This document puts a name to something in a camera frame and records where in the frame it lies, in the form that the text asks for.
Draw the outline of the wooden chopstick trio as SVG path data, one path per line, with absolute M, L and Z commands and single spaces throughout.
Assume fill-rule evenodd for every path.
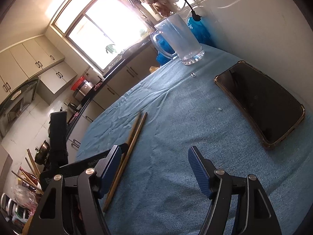
M 121 165 L 122 165 L 122 163 L 124 161 L 124 158 L 126 157 L 126 154 L 128 152 L 128 149 L 130 148 L 130 145 L 131 145 L 132 140 L 133 140 L 133 138 L 135 136 L 137 127 L 139 125 L 139 120 L 141 119 L 141 115 L 142 115 L 142 112 L 139 111 L 137 116 L 136 116 L 136 118 L 135 118 L 135 121 L 134 121 L 134 123 L 132 125 L 132 129 L 130 130 L 129 136 L 127 138 L 126 144 L 128 145 L 128 147 L 127 147 L 126 151 L 121 155 L 121 161 L 120 161 L 120 164 L 118 166 L 118 170 L 121 168 Z
M 116 174 L 115 174 L 115 177 L 114 177 L 114 179 L 113 179 L 112 185 L 111 185 L 111 187 L 110 187 L 110 189 L 109 189 L 109 192 L 108 192 L 108 194 L 107 194 L 106 200 L 105 200 L 104 205 L 103 205 L 103 207 L 102 207 L 102 212 L 106 212 L 106 211 L 108 210 L 108 207 L 109 207 L 109 205 L 110 205 L 110 203 L 111 203 L 111 201 L 112 201 L 112 198 L 113 198 L 113 196 L 114 196 L 114 194 L 115 194 L 115 191 L 116 191 L 116 189 L 117 189 L 117 187 L 118 187 L 118 185 L 119 185 L 119 182 L 120 182 L 120 180 L 121 180 L 121 177 L 122 177 L 122 175 L 123 175 L 123 173 L 124 173 L 124 170 L 125 170 L 125 168 L 126 168 L 126 165 L 127 165 L 127 163 L 128 163 L 128 160 L 130 159 L 130 156 L 131 156 L 131 154 L 132 154 L 132 151 L 133 151 L 133 149 L 134 149 L 134 147 L 135 147 L 135 145 L 136 145 L 137 139 L 138 139 L 139 134 L 140 134 L 140 132 L 141 132 L 141 130 L 142 130 L 142 127 L 143 127 L 143 125 L 144 125 L 144 122 L 145 122 L 145 120 L 146 120 L 147 115 L 148 115 L 147 112 L 145 112 L 144 114 L 141 115 L 141 119 L 139 120 L 139 125 L 138 125 L 138 127 L 137 127 L 135 136 L 134 136 L 134 138 L 133 138 L 133 140 L 132 140 L 132 143 L 131 143 L 131 145 L 130 145 L 130 148 L 128 149 L 128 152 L 127 152 L 127 154 L 126 154 L 126 157 L 124 158 L 124 161 L 123 161 L 123 163 L 122 163 L 122 165 L 121 165 L 121 168 L 120 168 L 119 170 L 117 170 L 117 172 L 116 172 Z

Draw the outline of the wooden chopstick long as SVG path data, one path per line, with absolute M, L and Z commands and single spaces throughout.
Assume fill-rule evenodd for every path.
M 34 188 L 36 191 L 38 191 L 40 194 L 42 194 L 42 195 L 44 194 L 44 192 L 43 192 L 39 187 L 37 187 L 32 181 L 22 178 L 21 176 L 19 176 L 18 174 L 16 174 L 13 170 L 12 170 L 11 172 L 12 172 L 12 174 L 14 174 L 17 178 L 19 178 L 20 180 L 22 180 L 24 183 L 28 184 L 29 186 L 31 186 L 32 188 Z

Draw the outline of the black utensil holder cup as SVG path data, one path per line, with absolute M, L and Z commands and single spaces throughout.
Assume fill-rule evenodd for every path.
M 36 202 L 39 203 L 41 198 L 42 198 L 42 194 L 35 194 L 35 197 L 36 197 Z M 28 221 L 26 222 L 26 224 L 23 227 L 22 235 L 27 235 L 28 234 L 28 230 L 29 230 L 32 218 L 33 218 L 33 215 L 30 215 L 29 218 L 28 218 Z

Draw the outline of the lower kitchen cabinets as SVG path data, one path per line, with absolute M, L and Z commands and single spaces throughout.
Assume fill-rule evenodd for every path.
M 159 66 L 156 57 L 157 50 L 150 45 L 121 69 L 93 98 L 67 138 L 69 163 L 75 161 L 82 138 L 90 124 L 123 94 L 150 75 L 151 66 Z

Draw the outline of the black wok with lid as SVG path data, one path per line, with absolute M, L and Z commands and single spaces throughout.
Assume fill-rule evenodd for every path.
M 50 152 L 49 143 L 46 140 L 44 140 L 41 147 L 40 148 L 36 147 L 35 150 L 36 150 L 36 155 L 34 157 L 35 163 L 37 163 L 38 165 L 44 165 Z

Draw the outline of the white plastic bag counter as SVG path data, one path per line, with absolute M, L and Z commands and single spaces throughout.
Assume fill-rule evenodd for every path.
M 13 188 L 13 197 L 1 194 L 1 211 L 5 218 L 12 222 L 26 224 L 30 215 L 34 215 L 38 203 L 35 194 L 28 188 L 16 185 Z

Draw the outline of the black countertop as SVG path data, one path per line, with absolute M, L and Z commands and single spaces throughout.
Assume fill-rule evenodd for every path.
M 141 44 L 137 44 L 137 49 L 131 52 L 128 56 L 122 56 L 121 60 L 116 63 L 110 70 L 104 75 L 104 79 L 100 81 L 100 85 L 95 85 L 91 91 L 91 93 L 87 94 L 87 100 L 83 103 L 84 105 L 79 110 L 77 114 L 73 116 L 71 121 L 67 126 L 67 134 L 66 138 L 69 138 L 69 135 L 73 131 L 75 125 L 78 120 L 82 116 L 85 109 L 88 107 L 93 98 L 100 92 L 100 90 L 107 84 L 121 69 L 123 69 L 131 60 L 133 60 L 136 56 L 138 56 L 143 50 L 148 48 L 152 44 L 152 41 L 149 37 L 141 42 Z

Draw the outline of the red basin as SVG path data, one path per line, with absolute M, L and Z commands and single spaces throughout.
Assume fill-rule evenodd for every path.
M 81 76 L 71 87 L 72 91 L 75 91 L 85 80 L 84 76 Z

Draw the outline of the range hood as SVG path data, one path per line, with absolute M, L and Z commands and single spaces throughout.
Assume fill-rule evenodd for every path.
M 1 139 L 35 98 L 40 78 L 21 84 L 1 103 Z

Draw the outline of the steel rice cooker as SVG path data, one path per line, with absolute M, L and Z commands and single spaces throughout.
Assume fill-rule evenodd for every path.
M 84 97 L 88 94 L 88 92 L 94 87 L 94 84 L 92 82 L 89 82 L 87 80 L 84 80 L 74 91 L 73 97 L 78 102 L 82 102 Z

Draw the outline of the black smartphone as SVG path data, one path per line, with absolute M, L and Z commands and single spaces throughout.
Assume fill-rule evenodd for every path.
M 241 110 L 267 149 L 275 148 L 305 119 L 303 104 L 246 61 L 217 75 L 214 83 Z

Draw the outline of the yellow bag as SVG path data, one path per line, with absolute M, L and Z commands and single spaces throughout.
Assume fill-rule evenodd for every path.
M 159 69 L 159 67 L 151 66 L 151 67 L 149 68 L 149 71 L 150 71 L 150 73 L 152 74 L 152 73 L 155 72 L 157 69 Z

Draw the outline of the window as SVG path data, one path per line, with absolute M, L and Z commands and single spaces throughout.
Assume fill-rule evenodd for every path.
M 152 32 L 148 18 L 123 0 L 67 0 L 53 25 L 101 72 Z

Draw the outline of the clear glass beer mug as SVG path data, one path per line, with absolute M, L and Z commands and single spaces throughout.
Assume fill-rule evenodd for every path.
M 150 38 L 157 51 L 168 59 L 178 57 L 184 65 L 191 65 L 200 61 L 205 54 L 190 28 L 178 14 L 172 14 L 154 26 L 155 32 Z M 173 54 L 165 51 L 157 42 L 157 36 L 162 36 L 174 50 Z

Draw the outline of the upper wall cabinets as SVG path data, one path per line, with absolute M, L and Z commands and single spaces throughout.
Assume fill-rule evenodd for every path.
M 24 83 L 38 80 L 37 93 L 51 104 L 76 76 L 47 37 L 23 41 L 1 52 L 1 102 Z

